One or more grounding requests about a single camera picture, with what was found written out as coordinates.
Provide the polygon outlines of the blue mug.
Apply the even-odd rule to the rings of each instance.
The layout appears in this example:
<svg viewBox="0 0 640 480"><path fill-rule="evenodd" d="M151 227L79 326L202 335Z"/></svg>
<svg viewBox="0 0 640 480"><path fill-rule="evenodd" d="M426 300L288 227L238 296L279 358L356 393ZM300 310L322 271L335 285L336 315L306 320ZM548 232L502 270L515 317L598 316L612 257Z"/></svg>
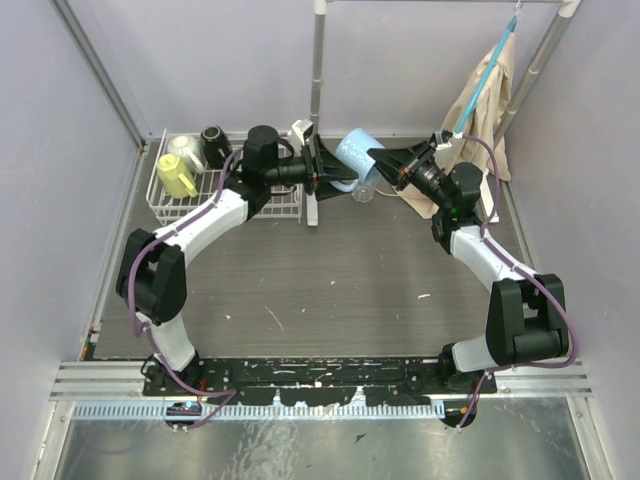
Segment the blue mug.
<svg viewBox="0 0 640 480"><path fill-rule="evenodd" d="M368 154L370 149L384 149L384 146L361 128L352 130L336 148L335 156L341 164L358 174L352 181L333 181L331 185L343 193L352 193L360 187L375 188L380 174L375 160Z"/></svg>

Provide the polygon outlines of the clear plastic cup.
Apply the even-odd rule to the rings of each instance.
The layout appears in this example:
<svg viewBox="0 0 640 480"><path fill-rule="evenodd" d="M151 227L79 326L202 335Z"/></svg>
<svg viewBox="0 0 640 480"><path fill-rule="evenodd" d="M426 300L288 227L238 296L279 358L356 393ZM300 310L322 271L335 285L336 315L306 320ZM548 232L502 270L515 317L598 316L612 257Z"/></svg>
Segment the clear plastic cup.
<svg viewBox="0 0 640 480"><path fill-rule="evenodd" d="M376 194L376 187L373 185L359 185L352 192L352 198L359 203L370 202Z"/></svg>

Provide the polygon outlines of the black mug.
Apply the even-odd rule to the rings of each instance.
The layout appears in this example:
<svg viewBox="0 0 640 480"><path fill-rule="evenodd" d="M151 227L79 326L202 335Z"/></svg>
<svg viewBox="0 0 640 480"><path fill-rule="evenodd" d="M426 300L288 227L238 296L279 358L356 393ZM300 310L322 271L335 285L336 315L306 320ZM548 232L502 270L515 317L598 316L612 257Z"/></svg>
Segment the black mug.
<svg viewBox="0 0 640 480"><path fill-rule="evenodd" d="M219 126L209 126L201 131L200 137L208 166L214 170L222 170L232 153L227 135Z"/></svg>

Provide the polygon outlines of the white speckled mug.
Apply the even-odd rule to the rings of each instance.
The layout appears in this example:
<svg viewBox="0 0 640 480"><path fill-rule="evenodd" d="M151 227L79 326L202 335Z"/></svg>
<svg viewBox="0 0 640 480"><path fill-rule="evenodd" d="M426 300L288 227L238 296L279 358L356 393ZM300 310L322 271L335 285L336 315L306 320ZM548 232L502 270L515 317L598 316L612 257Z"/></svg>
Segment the white speckled mug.
<svg viewBox="0 0 640 480"><path fill-rule="evenodd" d="M196 137L192 135L172 137L168 141L167 152L179 157L192 173L205 172L205 165L201 159L201 146Z"/></svg>

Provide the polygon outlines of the yellow mug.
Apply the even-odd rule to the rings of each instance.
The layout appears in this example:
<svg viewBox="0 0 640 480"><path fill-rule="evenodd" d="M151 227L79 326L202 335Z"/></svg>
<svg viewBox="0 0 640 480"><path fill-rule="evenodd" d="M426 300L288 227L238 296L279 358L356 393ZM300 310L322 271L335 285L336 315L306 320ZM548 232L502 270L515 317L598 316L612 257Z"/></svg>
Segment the yellow mug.
<svg viewBox="0 0 640 480"><path fill-rule="evenodd" d="M198 190L191 171L175 154L164 154L156 161L156 172L165 191L174 199L193 198Z"/></svg>

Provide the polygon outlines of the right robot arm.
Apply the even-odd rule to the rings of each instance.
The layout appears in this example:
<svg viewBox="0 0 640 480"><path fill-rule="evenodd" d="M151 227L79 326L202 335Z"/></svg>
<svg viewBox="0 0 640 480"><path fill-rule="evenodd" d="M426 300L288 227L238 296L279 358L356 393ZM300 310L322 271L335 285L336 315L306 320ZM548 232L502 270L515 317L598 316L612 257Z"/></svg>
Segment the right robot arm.
<svg viewBox="0 0 640 480"><path fill-rule="evenodd" d="M438 356L444 390L459 394L474 373L512 366L563 368L578 353L565 308L564 286L520 263L491 236L476 213L483 173L462 162L450 172L436 163L435 139L404 149L371 148L376 170L393 187L415 187L438 207L434 240L464 264L490 294L483 334L445 346Z"/></svg>

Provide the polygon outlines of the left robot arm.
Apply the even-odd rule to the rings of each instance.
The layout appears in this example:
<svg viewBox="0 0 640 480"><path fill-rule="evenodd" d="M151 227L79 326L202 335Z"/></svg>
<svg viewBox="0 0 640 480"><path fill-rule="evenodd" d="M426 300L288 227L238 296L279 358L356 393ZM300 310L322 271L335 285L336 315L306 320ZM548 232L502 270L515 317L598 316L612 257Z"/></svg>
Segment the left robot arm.
<svg viewBox="0 0 640 480"><path fill-rule="evenodd" d="M126 241L116 292L131 315L136 336L148 334L154 355L167 371L165 385L178 396L194 393L200 372L182 311L189 263L226 232L252 219L275 186L300 186L318 201L338 195L336 182L358 174L330 153L314 125L297 121L289 140L267 125L251 128L243 146L225 161L211 198L181 219L154 232L137 229Z"/></svg>

